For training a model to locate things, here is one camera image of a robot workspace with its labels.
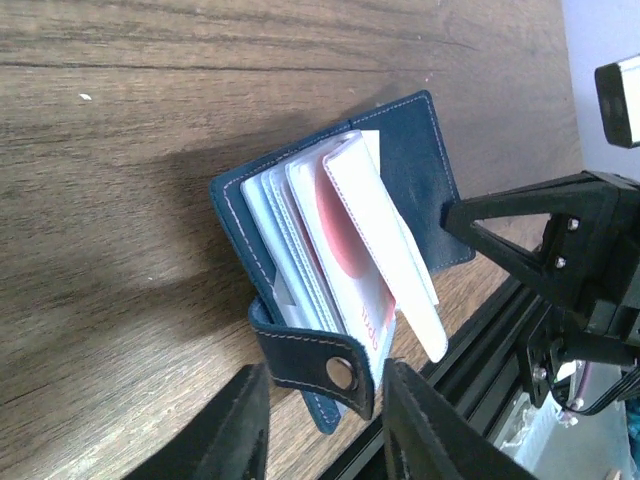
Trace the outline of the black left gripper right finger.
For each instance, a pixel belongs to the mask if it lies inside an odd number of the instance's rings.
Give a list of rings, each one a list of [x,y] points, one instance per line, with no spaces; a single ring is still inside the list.
[[[532,479],[404,362],[387,362],[382,422],[390,479]]]

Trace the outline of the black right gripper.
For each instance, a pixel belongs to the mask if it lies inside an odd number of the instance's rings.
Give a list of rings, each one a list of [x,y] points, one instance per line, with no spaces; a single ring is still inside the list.
[[[532,251],[481,222],[550,216]],[[559,353],[617,365],[639,359],[639,184],[601,172],[459,201],[447,232],[567,311]]]

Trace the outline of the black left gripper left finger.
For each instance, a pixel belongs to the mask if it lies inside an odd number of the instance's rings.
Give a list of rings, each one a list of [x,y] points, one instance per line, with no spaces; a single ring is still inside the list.
[[[128,479],[263,479],[269,444],[266,367],[237,374]]]

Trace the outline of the blue leather card holder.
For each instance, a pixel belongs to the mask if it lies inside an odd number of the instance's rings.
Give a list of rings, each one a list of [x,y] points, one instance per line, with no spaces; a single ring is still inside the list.
[[[391,295],[400,273],[382,250],[400,248],[413,291],[435,305],[430,277],[475,253],[442,226],[459,193],[432,96],[419,91],[337,123],[216,177],[210,194],[257,298],[249,321],[274,382],[299,390],[319,431],[347,410],[372,416],[374,384],[364,346],[344,331],[285,175],[300,158],[322,157]]]

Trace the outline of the white card with red dot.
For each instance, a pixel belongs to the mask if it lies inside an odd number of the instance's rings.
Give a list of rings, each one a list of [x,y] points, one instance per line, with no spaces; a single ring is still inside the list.
[[[324,171],[322,157],[293,161],[285,175],[344,331],[364,346],[378,386],[393,341],[395,299]]]

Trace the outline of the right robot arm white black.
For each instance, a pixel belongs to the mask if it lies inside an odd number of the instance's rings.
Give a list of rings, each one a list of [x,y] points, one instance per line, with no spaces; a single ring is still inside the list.
[[[548,218],[528,250],[482,226]],[[532,404],[552,396],[593,416],[639,394],[639,183],[583,171],[451,206],[445,229],[529,288],[532,319],[518,340]]]

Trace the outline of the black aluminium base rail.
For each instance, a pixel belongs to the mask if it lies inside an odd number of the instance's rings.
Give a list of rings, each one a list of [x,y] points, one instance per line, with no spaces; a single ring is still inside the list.
[[[508,408],[529,378],[517,357],[520,338],[527,328],[545,319],[550,310],[550,303],[509,278],[454,334],[445,358],[415,372],[494,446]],[[386,471],[382,412],[322,476],[390,479]]]

